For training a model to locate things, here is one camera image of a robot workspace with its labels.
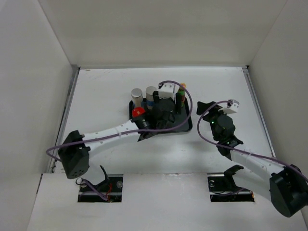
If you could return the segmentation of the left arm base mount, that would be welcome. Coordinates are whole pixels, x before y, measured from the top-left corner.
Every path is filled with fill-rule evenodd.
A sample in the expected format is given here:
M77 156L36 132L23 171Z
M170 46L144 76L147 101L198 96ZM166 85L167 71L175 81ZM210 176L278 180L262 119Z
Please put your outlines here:
M83 178L77 178L79 186L77 201L79 203L121 203L124 175L107 174L103 169L104 179L94 186Z

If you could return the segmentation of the yellow cap sauce bottle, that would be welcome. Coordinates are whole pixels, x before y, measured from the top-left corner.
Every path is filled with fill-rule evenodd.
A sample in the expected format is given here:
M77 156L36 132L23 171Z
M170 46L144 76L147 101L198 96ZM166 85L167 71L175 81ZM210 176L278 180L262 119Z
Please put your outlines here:
M186 99L186 95L185 95L185 89L186 88L186 84L185 83L181 83L180 87L178 89L178 92L181 95L181 106L184 106L185 103L185 99Z

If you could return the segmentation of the silver lid white jar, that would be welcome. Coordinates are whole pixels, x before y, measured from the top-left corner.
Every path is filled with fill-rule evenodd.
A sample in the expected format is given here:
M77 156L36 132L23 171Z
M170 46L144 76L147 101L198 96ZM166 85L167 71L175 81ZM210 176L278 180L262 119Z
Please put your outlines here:
M134 108L143 107L143 92L139 88L134 88L131 91L131 97Z

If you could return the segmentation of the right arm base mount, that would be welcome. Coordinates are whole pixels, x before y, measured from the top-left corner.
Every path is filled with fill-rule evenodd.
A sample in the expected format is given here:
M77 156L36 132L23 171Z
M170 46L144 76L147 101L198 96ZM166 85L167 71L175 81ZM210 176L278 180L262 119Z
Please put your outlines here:
M210 201L215 203L223 202L254 202L254 194L252 191L236 186L233 176L243 166L234 165L223 173L208 174L208 188L210 193Z

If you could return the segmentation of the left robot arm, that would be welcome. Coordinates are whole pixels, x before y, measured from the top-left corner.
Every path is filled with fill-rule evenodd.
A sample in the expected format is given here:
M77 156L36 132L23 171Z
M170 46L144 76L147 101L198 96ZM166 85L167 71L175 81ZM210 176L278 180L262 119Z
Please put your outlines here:
M152 109L133 113L124 124L95 133L70 132L58 149L66 177L76 179L85 176L96 191L103 192L108 186L108 179L100 175L103 167L96 167L90 160L118 145L140 142L177 129L181 105L179 93L169 94L159 90L154 92Z

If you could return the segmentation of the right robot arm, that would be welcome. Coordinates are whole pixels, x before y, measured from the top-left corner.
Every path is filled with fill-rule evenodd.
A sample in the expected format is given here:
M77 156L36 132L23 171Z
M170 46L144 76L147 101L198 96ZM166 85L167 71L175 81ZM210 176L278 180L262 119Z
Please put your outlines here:
M283 216L290 218L308 205L308 179L295 165L255 154L238 139L230 114L237 113L239 102L197 103L200 120L210 124L218 152L236 165L224 172L223 185L228 190L251 190L268 199Z

